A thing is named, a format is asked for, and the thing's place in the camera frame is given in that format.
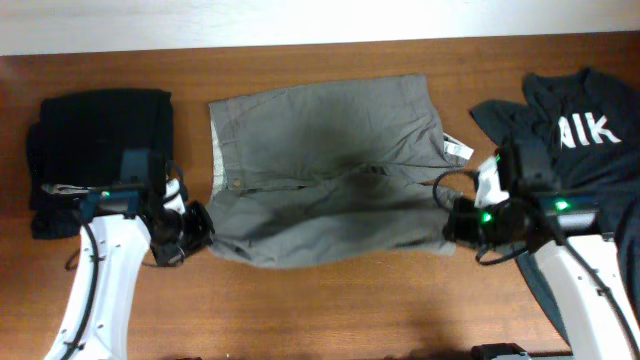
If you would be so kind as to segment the dark teal printed t-shirt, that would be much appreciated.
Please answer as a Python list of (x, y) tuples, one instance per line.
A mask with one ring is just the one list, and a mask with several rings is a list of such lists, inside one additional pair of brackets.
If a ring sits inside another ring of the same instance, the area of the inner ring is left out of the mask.
[(497, 145), (545, 146), (566, 189), (591, 190), (600, 226), (614, 236), (622, 282), (639, 307), (639, 92), (612, 75), (575, 74), (523, 80), (524, 103), (488, 100), (471, 108)]

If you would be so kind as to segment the grey cargo shorts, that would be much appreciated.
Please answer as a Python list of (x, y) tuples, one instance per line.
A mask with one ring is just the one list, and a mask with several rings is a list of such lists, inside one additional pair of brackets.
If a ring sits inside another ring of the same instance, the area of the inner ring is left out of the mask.
[(326, 82), (212, 102), (213, 255), (259, 268), (376, 251), (450, 255), (443, 234), (466, 165), (425, 76)]

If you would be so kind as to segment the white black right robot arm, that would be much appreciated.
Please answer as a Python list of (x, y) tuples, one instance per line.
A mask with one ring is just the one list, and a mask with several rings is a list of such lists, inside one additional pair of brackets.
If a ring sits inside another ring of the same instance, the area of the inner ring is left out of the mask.
[(476, 249), (482, 266), (529, 256), (558, 308), (571, 358), (638, 358), (638, 320), (593, 194), (564, 189), (537, 144), (503, 145), (459, 173), (472, 180), (475, 197), (445, 209), (446, 237)]

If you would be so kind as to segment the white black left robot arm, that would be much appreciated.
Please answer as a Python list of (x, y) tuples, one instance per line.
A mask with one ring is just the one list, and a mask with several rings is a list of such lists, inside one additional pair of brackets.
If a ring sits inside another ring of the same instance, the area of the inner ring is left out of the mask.
[(74, 282), (49, 359), (124, 359), (139, 270), (147, 254), (175, 268), (214, 233), (204, 206), (187, 202), (180, 168), (161, 154), (127, 150), (119, 180), (89, 190), (75, 215), (80, 247)]

